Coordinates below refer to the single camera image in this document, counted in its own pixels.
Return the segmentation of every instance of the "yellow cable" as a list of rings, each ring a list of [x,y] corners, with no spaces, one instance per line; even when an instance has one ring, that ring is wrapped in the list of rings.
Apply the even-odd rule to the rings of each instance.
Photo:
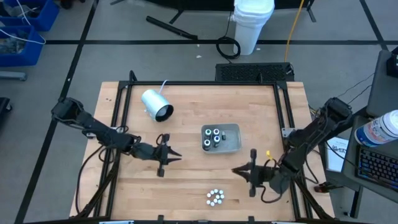
[[[297,19],[299,18],[301,9],[303,8],[303,3],[304,3],[304,0],[301,0],[300,7],[298,8],[298,12],[297,12],[296,18],[294,19],[292,29],[290,30],[289,38],[287,39],[286,51],[285,51],[285,62],[287,60],[287,52],[289,52],[290,39],[292,38],[294,27],[296,26]]]

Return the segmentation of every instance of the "plastic bottle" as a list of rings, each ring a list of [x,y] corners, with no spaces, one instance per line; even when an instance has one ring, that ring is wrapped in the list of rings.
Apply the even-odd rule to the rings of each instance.
[[[380,146],[398,139],[398,110],[386,113],[359,127],[354,136],[359,144],[368,147]]]

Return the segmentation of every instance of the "blue bin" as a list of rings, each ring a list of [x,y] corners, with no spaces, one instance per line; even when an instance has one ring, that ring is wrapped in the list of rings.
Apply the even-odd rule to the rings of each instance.
[[[43,39],[32,26],[0,27],[8,34],[17,34],[18,30],[29,34],[28,40],[43,42]],[[0,32],[0,39],[7,38],[6,34]],[[42,51],[42,44],[26,42],[24,49],[19,54],[0,54],[0,67],[35,65]]]
[[[19,2],[21,5],[27,5],[30,8],[32,8],[31,6],[43,6],[38,17],[27,17],[30,24],[34,26],[37,31],[49,31],[60,11],[52,0],[19,0]],[[18,6],[16,0],[4,0],[4,4],[12,7]],[[22,20],[22,17],[0,17],[0,21],[6,26],[28,26],[28,23],[25,19]]]

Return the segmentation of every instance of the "white paper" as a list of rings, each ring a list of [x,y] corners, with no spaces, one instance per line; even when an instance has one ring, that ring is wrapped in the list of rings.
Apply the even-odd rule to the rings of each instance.
[[[341,139],[341,138],[332,138],[328,141],[328,144],[339,154],[341,157],[346,157],[346,151],[348,147],[348,140]],[[326,169],[335,172],[341,172],[343,168],[344,160],[338,157],[328,145],[326,145],[328,149],[327,153],[327,165]]]

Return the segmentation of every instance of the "white lid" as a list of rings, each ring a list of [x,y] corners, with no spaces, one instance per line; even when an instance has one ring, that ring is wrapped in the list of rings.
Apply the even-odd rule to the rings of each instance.
[[[391,111],[383,116],[388,131],[398,136],[398,110]]]
[[[242,14],[260,16],[274,11],[274,0],[240,0],[235,1],[235,10]]]

